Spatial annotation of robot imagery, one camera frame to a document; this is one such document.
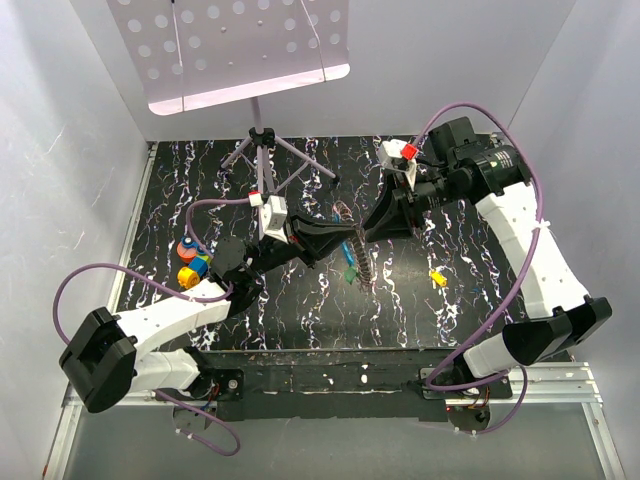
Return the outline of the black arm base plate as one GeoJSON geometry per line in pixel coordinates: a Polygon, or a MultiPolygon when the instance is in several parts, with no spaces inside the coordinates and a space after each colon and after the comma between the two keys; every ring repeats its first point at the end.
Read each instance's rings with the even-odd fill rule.
{"type": "Polygon", "coordinates": [[[263,419],[414,418],[444,422],[448,400],[471,400],[453,385],[470,381],[459,362],[426,378],[446,349],[369,348],[222,350],[184,348],[197,365],[187,387],[210,398],[223,421],[263,419]]]}

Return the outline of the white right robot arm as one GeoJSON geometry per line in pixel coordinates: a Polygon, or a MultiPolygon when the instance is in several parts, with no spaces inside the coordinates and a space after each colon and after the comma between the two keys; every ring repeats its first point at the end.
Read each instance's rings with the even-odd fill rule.
{"type": "Polygon", "coordinates": [[[514,146],[476,133],[467,117],[432,129],[428,140],[435,166],[426,176],[417,171],[416,146],[399,139],[381,143],[377,156],[387,173],[363,228],[367,242],[408,238],[423,227],[425,212],[459,200],[472,203],[488,223],[518,275],[528,319],[457,354],[452,373],[438,367],[429,375],[434,390],[471,398],[514,367],[582,343],[611,317],[612,307],[577,280],[538,218],[533,177],[514,146]]]}

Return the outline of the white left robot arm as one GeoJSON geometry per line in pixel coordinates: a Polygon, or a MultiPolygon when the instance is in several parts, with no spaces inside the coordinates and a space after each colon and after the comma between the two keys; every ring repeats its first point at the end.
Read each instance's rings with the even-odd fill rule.
{"type": "Polygon", "coordinates": [[[170,388],[193,400],[205,398],[213,386],[205,361],[187,350],[163,352],[161,346],[247,310],[263,290],[263,274],[293,259],[312,267],[356,237],[357,227],[292,215],[283,233],[256,245],[226,237],[197,285],[143,308],[90,312],[59,360],[87,410],[103,412],[141,390],[170,388]]]}

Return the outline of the yellow capped key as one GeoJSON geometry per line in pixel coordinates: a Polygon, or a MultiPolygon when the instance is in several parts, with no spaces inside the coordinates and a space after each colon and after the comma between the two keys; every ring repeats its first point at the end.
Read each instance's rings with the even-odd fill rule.
{"type": "Polygon", "coordinates": [[[430,278],[439,287],[445,288],[448,284],[447,278],[439,271],[433,270],[430,272],[430,278]]]}

